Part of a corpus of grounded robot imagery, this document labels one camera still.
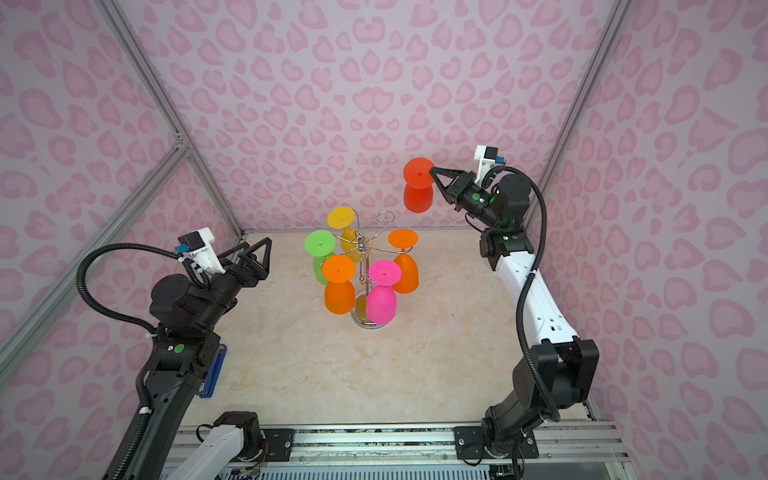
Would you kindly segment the red plastic wine glass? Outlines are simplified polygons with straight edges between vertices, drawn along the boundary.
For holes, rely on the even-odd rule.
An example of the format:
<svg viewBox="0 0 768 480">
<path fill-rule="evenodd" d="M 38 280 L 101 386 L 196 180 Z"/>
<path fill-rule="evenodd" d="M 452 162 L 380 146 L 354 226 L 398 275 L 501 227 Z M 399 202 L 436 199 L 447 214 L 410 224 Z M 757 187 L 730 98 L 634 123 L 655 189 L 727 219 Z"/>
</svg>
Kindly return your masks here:
<svg viewBox="0 0 768 480">
<path fill-rule="evenodd" d="M 410 160 L 404 168 L 404 205 L 413 213 L 424 213 L 433 203 L 434 180 L 430 170 L 434 164 L 427 158 Z"/>
</svg>

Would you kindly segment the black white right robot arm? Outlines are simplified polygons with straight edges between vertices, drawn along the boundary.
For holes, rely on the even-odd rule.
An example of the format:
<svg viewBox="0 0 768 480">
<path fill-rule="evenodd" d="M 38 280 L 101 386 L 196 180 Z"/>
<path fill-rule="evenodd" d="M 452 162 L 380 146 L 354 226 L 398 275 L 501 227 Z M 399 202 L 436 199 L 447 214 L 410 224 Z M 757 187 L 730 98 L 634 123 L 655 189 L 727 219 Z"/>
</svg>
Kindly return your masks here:
<svg viewBox="0 0 768 480">
<path fill-rule="evenodd" d="M 487 457 L 508 459 L 512 474 L 520 476 L 523 447 L 534 430 L 586 401 L 600 353 L 568 323 L 541 275 L 548 215 L 536 182 L 506 165 L 482 177 L 438 167 L 430 175 L 449 204 L 483 224 L 480 254 L 515 301 L 522 353 L 511 393 L 486 410 L 478 433 L 457 438 L 457 457 L 469 466 Z"/>
</svg>

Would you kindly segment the pink plastic wine glass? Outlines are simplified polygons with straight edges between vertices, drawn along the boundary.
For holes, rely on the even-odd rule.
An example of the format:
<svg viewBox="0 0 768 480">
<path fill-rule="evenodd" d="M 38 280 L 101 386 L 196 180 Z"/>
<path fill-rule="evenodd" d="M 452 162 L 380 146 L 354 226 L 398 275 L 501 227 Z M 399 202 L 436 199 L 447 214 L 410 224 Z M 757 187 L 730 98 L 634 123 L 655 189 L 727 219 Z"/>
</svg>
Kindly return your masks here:
<svg viewBox="0 0 768 480">
<path fill-rule="evenodd" d="M 401 280 L 402 271 L 394 261 L 379 260 L 370 267 L 369 278 L 374 287 L 368 294 L 367 318 L 376 325 L 386 325 L 396 316 L 398 300 L 393 286 Z"/>
</svg>

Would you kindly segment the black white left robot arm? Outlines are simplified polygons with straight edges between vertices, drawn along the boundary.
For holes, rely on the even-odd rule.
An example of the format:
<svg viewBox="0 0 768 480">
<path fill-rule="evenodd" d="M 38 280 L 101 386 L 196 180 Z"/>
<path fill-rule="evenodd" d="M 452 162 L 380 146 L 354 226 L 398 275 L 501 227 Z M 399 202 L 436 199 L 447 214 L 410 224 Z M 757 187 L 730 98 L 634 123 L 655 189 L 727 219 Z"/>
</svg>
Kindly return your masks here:
<svg viewBox="0 0 768 480">
<path fill-rule="evenodd" d="M 237 304 L 244 288 L 254 288 L 270 273 L 272 241 L 242 242 L 221 254 L 220 273 L 168 275 L 151 292 L 150 312 L 158 323 L 111 310 L 90 295 L 83 298 L 100 314 L 139 326 L 152 350 L 139 369 L 135 388 L 139 405 L 104 476 L 107 479 L 156 479 L 178 427 L 198 393 L 218 351 L 214 329 Z"/>
</svg>

